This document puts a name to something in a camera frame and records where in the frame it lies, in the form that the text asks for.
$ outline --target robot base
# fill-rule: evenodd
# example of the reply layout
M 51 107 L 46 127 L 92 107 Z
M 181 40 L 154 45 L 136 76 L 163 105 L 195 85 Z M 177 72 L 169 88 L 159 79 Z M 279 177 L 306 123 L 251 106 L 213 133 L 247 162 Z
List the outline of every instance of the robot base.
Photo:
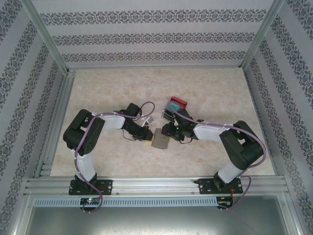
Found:
M 90 180 L 90 183 L 100 190 L 102 195 L 111 195 L 113 180 L 97 180 L 97 174 Z M 84 181 L 75 176 L 70 182 L 69 195 L 97 195 L 98 193 Z
M 199 185 L 199 192 L 200 194 L 228 194 L 231 190 L 233 190 L 233 194 L 241 194 L 243 193 L 243 188 L 241 185 L 241 180 L 239 178 L 235 178 L 223 190 L 219 190 L 214 185 L 213 178 L 207 179 L 198 179 L 194 181 L 195 184 Z

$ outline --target red box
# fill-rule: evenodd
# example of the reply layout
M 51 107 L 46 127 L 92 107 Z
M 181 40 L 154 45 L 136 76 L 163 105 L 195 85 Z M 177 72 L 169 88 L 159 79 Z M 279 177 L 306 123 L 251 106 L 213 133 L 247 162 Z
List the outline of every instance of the red box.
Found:
M 182 108 L 186 108 L 186 106 L 188 104 L 186 101 L 179 99 L 175 96 L 172 96 L 170 101 L 174 101 L 174 102 L 178 103 Z

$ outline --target beige floor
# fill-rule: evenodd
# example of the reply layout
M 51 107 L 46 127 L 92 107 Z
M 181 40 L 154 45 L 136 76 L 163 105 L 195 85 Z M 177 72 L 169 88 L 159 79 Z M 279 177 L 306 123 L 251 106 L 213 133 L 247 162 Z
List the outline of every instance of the beige floor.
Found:
M 188 102 L 187 111 L 194 119 L 221 124 L 244 120 L 263 140 L 240 68 L 79 70 L 51 175 L 72 176 L 76 172 L 62 135 L 79 110 L 111 112 L 126 108 L 130 102 L 140 106 L 151 100 L 156 104 L 150 128 L 154 132 L 167 123 L 160 116 L 173 95 Z M 121 130 L 103 131 L 93 153 L 94 167 L 102 176 L 209 176 L 228 161 L 221 143 L 193 141 L 182 145 L 171 139 L 168 149 L 161 150 L 151 147 L 150 142 L 128 141 Z M 273 175 L 270 159 L 248 174 Z

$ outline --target wall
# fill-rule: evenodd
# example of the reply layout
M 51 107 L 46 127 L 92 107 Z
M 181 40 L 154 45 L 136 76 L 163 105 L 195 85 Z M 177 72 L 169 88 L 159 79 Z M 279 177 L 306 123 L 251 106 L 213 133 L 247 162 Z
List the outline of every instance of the wall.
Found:
M 313 0 L 287 0 L 246 77 L 278 174 L 313 234 Z
M 18 0 L 0 1 L 0 235 L 34 170 L 63 79 Z
M 272 0 L 35 0 L 70 68 L 241 64 Z

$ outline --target gray floor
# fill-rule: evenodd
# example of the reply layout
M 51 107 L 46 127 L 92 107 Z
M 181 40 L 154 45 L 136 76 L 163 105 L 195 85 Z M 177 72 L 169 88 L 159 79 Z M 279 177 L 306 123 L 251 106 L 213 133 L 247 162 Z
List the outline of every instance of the gray floor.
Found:
M 216 207 L 34 208 L 28 235 L 284 235 L 274 196 L 246 197 L 230 212 Z

